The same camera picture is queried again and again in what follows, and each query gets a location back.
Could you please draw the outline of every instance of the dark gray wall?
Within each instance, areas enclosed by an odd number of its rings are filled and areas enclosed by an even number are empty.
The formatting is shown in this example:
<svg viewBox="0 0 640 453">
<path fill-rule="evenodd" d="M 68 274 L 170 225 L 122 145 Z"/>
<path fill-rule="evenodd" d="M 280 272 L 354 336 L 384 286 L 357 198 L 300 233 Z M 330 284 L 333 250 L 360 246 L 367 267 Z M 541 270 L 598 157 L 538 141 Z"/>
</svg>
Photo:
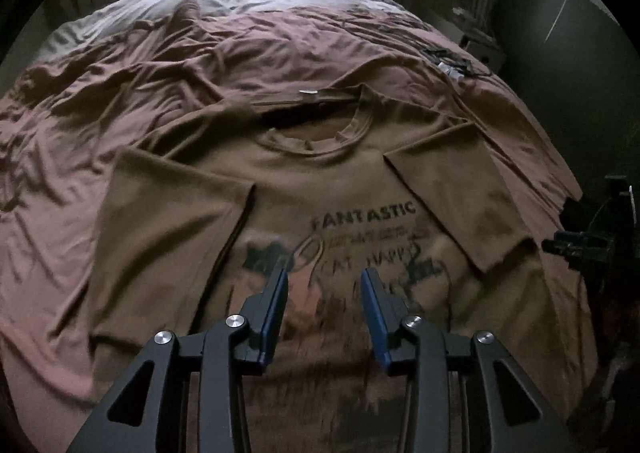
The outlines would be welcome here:
<svg viewBox="0 0 640 453">
<path fill-rule="evenodd" d="M 524 100 L 586 195 L 604 175 L 640 185 L 640 57 L 589 0 L 498 0 L 500 76 Z"/>
</svg>

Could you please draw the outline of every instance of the white sheet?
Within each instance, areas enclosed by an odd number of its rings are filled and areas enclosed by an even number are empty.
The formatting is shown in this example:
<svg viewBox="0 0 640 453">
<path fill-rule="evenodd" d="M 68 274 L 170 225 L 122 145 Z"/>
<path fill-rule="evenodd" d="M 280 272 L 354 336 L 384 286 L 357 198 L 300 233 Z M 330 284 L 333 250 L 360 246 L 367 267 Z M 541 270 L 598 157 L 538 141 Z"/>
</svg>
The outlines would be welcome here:
<svg viewBox="0 0 640 453">
<path fill-rule="evenodd" d="M 171 13 L 182 0 L 119 0 L 91 15 L 65 23 L 53 31 L 37 52 L 34 62 L 52 60 L 129 28 L 140 19 L 156 20 Z M 299 6 L 324 6 L 345 10 L 364 6 L 409 14 L 392 0 L 198 0 L 206 16 L 228 16 L 256 10 L 285 10 Z"/>
</svg>

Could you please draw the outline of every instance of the silver bolt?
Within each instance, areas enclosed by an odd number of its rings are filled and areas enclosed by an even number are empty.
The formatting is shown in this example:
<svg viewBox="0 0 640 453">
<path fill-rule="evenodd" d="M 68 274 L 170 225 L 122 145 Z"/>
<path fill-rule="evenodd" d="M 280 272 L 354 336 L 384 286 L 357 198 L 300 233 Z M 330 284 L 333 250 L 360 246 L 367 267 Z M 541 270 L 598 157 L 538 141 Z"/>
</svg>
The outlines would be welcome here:
<svg viewBox="0 0 640 453">
<path fill-rule="evenodd" d="M 171 341 L 171 332 L 169 330 L 160 330 L 158 334 L 154 336 L 154 341 L 159 345 L 165 345 Z"/>
<path fill-rule="evenodd" d="M 484 345 L 490 345 L 491 343 L 494 342 L 495 336 L 491 334 L 491 332 L 489 332 L 488 330 L 480 330 L 476 334 L 476 339 Z"/>
<path fill-rule="evenodd" d="M 244 317 L 240 314 L 233 314 L 226 319 L 225 323 L 228 327 L 238 328 L 244 325 Z"/>
<path fill-rule="evenodd" d="M 420 316 L 407 316 L 402 320 L 402 323 L 407 328 L 415 328 L 422 323 L 422 318 Z"/>
</svg>

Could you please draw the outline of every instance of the t-shirt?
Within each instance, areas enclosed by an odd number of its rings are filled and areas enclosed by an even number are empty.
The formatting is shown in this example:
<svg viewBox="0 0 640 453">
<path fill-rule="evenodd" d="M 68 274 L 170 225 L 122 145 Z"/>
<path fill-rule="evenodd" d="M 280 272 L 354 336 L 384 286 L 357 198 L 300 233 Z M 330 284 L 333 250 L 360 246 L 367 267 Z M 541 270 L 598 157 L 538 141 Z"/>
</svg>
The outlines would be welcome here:
<svg viewBox="0 0 640 453">
<path fill-rule="evenodd" d="M 443 330 L 491 329 L 561 407 L 539 250 L 481 132 L 364 85 L 224 100 L 122 150 L 88 287 L 100 391 L 155 332 L 206 330 L 284 268 L 273 364 L 244 380 L 254 451 L 394 451 L 404 379 L 372 358 L 365 267 Z"/>
</svg>

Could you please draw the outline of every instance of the triangular cutout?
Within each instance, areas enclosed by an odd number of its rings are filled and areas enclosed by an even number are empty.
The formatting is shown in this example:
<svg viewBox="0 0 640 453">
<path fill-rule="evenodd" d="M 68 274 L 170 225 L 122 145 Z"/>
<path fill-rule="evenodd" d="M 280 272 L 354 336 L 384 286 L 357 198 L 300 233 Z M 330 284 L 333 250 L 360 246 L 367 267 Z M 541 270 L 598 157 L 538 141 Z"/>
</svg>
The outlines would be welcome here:
<svg viewBox="0 0 640 453">
<path fill-rule="evenodd" d="M 538 407 L 513 376 L 511 370 L 502 361 L 494 361 L 494 371 L 507 424 L 519 426 L 539 419 Z"/>
<path fill-rule="evenodd" d="M 107 412 L 107 419 L 111 422 L 119 422 L 130 426 L 140 426 L 145 413 L 146 395 L 151 385 L 151 376 L 154 373 L 152 361 L 142 363 L 136 375 L 122 390 L 116 402 Z"/>
</svg>

